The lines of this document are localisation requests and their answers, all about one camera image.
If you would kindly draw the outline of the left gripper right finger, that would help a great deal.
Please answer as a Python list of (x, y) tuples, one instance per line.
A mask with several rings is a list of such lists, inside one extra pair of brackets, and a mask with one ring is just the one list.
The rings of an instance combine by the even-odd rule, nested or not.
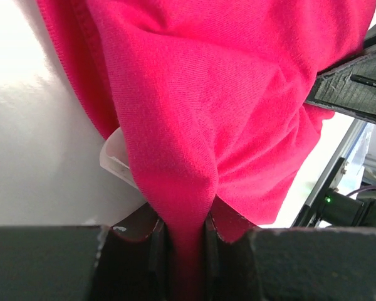
[(376, 300), (376, 200), (353, 227), (258, 228), (221, 199), (206, 219), (208, 300)]

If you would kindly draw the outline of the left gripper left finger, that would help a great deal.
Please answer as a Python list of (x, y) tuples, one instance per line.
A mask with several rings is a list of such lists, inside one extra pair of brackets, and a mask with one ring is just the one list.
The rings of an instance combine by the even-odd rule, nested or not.
[(165, 225), (144, 205), (114, 226), (0, 226), (0, 300), (163, 300)]

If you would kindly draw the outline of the pink t shirt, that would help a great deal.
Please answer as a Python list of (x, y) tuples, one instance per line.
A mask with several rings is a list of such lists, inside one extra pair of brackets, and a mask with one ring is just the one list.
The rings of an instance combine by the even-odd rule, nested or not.
[(362, 48), (375, 1), (39, 1), (85, 112), (121, 129), (133, 180), (173, 245), (173, 300), (202, 300), (215, 198), (274, 223), (333, 113), (318, 72)]

